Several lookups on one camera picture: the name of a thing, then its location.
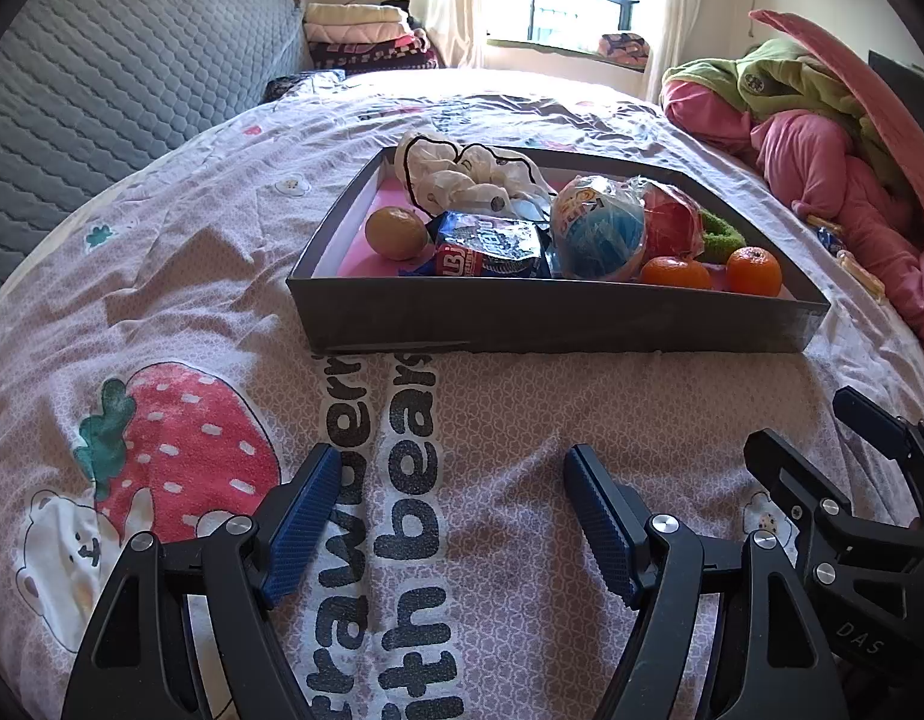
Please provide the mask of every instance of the quilted mattress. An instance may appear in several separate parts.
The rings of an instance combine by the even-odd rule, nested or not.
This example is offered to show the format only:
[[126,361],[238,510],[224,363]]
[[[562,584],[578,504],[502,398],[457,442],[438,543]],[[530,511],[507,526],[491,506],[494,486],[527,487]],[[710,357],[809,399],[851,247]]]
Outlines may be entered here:
[[297,73],[301,0],[29,0],[0,41],[0,285],[66,215]]

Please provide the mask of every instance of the stack of folded blankets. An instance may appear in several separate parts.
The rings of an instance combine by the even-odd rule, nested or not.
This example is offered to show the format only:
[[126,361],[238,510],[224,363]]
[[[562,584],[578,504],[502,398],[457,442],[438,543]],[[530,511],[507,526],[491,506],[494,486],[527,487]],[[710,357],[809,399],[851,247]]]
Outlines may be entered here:
[[326,5],[305,11],[305,37],[317,70],[347,76],[377,70],[439,67],[425,30],[412,29],[406,11],[391,5]]

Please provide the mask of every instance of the strawberry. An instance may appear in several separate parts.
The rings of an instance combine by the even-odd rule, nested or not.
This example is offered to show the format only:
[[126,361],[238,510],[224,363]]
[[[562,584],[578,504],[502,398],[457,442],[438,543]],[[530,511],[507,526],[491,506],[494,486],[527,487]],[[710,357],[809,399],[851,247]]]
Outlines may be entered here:
[[196,536],[208,512],[252,514],[278,485],[278,458],[248,404],[221,379],[180,362],[102,386],[102,413],[79,426],[75,457],[95,508],[120,536],[134,495],[152,496],[161,541]]

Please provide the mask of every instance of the bedsheet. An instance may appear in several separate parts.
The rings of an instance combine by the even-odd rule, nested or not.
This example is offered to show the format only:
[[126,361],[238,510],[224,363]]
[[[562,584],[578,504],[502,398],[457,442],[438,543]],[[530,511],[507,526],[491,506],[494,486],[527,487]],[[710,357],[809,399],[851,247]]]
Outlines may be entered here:
[[[284,279],[365,161],[423,127],[689,172],[833,307],[804,355],[313,357]],[[0,293],[0,670],[34,718],[55,720],[132,533],[211,531],[329,440],[342,493],[276,613],[319,716],[589,717],[634,615],[571,512],[566,449],[593,445],[699,533],[767,527],[791,551],[793,524],[742,459],[771,426],[859,515],[907,523],[899,471],[833,420],[849,384],[924,418],[924,352],[895,311],[751,170],[657,107],[499,71],[369,74],[283,98],[86,204]],[[703,599],[673,716],[694,712],[714,624]]]

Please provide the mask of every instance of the snack package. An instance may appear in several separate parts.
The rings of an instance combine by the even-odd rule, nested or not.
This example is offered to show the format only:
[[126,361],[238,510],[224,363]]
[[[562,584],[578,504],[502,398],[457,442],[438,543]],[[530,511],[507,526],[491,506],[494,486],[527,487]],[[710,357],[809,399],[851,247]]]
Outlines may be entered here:
[[819,238],[820,244],[823,245],[833,257],[838,255],[838,252],[845,248],[845,244],[843,244],[843,242],[838,239],[838,236],[828,227],[819,227],[815,230],[815,237]]
[[835,261],[838,262],[843,271],[851,274],[859,284],[862,284],[867,293],[876,299],[876,302],[882,303],[886,299],[886,285],[884,285],[883,281],[864,269],[859,264],[859,260],[847,248],[843,248],[835,255]]
[[698,203],[671,184],[633,178],[626,185],[646,209],[646,261],[655,257],[694,259],[705,251]]
[[646,253],[641,202],[602,175],[580,175],[560,191],[550,232],[566,278],[628,281]]
[[430,223],[435,256],[401,275],[547,277],[542,240],[535,224],[516,218],[447,211]]

